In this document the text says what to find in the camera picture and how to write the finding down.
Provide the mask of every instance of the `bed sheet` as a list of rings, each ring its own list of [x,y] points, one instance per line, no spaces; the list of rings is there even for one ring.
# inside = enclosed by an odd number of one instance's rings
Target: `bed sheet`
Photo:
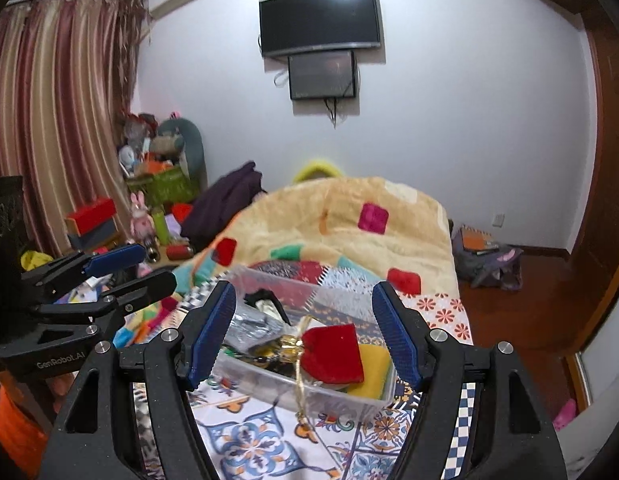
[[[350,267],[318,262],[265,261],[251,266],[284,278],[344,288],[371,295],[378,279]],[[157,330],[178,326],[189,308],[201,306],[218,278],[194,288]],[[443,328],[459,341],[471,344],[467,314],[458,298],[446,292],[423,296],[399,293],[403,303],[419,310],[430,327]],[[136,412],[148,472],[162,478],[160,461],[150,430],[145,392],[135,389]],[[475,384],[464,384],[456,430],[442,478],[461,471],[474,405]],[[301,425],[289,410],[262,402],[239,391],[229,378],[210,377],[190,395],[192,410],[212,462],[223,480],[383,480],[391,470],[414,416],[420,395],[398,380],[393,403],[373,420],[354,422],[348,417],[322,413]]]

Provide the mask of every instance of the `yellow sponge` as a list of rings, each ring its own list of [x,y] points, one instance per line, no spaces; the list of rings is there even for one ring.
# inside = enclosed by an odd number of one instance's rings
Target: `yellow sponge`
[[[356,397],[380,399],[385,388],[385,379],[391,364],[386,348],[376,345],[358,345],[361,351],[365,380],[347,387],[347,393]]]

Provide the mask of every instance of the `cable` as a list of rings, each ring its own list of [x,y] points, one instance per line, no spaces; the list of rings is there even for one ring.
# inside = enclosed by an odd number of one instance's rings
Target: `cable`
[[[287,78],[285,79],[285,81],[283,81],[283,83],[279,84],[278,83],[278,78],[281,75],[286,75]],[[285,86],[285,83],[289,80],[289,72],[286,68],[284,68],[283,70],[280,70],[280,72],[277,72],[276,75],[273,77],[273,85],[276,88],[283,88]]]
[[[337,110],[337,103],[338,103],[338,99],[334,98],[334,109],[332,110],[329,107],[329,102],[327,101],[327,98],[323,99],[323,102],[325,103],[325,108],[327,108],[327,110],[329,111],[329,120],[332,121],[332,126],[334,127],[334,130],[336,129],[336,110]]]

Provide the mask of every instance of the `wooden floor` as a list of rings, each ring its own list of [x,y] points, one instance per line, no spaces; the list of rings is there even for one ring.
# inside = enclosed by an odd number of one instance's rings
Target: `wooden floor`
[[[526,254],[522,258],[522,290],[471,289],[461,282],[461,299],[474,344],[489,348],[499,341],[511,342],[554,418],[574,397],[560,356],[585,323],[589,308],[579,299],[565,260]]]

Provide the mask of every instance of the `yellow blanket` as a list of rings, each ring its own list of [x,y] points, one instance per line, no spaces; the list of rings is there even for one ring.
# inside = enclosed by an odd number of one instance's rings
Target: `yellow blanket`
[[[459,296],[443,206],[379,177],[310,180],[270,193],[176,274],[180,285],[186,273],[191,286],[273,259],[363,268],[383,280],[392,268],[415,272],[423,294]]]

